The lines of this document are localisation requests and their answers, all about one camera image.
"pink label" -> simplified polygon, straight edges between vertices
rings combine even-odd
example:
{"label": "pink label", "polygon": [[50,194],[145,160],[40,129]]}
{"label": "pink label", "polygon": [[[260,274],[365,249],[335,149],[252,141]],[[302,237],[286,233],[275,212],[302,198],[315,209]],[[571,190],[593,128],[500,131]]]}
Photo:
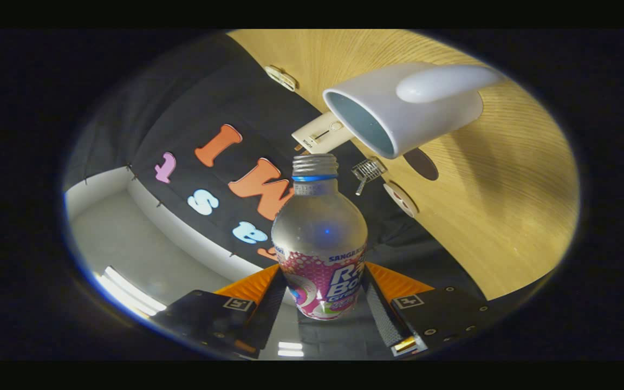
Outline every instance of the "pink label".
{"label": "pink label", "polygon": [[276,247],[280,267],[302,314],[332,320],[353,306],[365,266],[365,248],[362,245],[343,254],[321,257]]}

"bottle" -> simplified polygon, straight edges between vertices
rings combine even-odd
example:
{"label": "bottle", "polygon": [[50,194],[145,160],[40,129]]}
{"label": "bottle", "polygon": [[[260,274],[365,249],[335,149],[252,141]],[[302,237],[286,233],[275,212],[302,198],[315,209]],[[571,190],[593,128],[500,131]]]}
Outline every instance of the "bottle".
{"label": "bottle", "polygon": [[339,192],[334,155],[298,155],[293,195],[271,229],[278,262],[297,308],[329,321],[353,308],[361,287],[367,224]]}

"mug handle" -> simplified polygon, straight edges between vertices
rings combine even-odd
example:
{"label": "mug handle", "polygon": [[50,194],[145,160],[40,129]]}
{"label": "mug handle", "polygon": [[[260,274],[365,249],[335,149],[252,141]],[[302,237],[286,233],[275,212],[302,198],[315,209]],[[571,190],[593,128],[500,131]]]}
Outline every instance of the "mug handle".
{"label": "mug handle", "polygon": [[476,65],[443,65],[416,72],[396,85],[396,95],[408,103],[430,103],[502,81],[493,69]]}

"white mug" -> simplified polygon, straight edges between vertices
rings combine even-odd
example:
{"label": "white mug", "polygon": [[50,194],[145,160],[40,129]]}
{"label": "white mug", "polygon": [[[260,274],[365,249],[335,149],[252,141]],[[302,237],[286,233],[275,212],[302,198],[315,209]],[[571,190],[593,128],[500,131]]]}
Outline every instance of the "white mug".
{"label": "white mug", "polygon": [[475,121],[478,89],[503,79],[475,65],[394,64],[325,89],[329,109],[362,143],[397,158]]}

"wooden surface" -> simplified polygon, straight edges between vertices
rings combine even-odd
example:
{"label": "wooden surface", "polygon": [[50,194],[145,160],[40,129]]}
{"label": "wooden surface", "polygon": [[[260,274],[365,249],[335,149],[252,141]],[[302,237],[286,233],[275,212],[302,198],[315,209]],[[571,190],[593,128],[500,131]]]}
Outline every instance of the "wooden surface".
{"label": "wooden surface", "polygon": [[[322,113],[322,91],[373,69],[421,60],[481,64],[406,30],[236,30],[259,64],[297,79],[296,93]],[[579,218],[580,185],[562,131],[515,82],[481,89],[483,114],[421,146],[438,168],[426,180],[404,160],[387,160],[384,180],[418,205],[416,219],[448,250],[488,299],[530,284],[562,259]],[[366,156],[374,155],[354,138]]]}

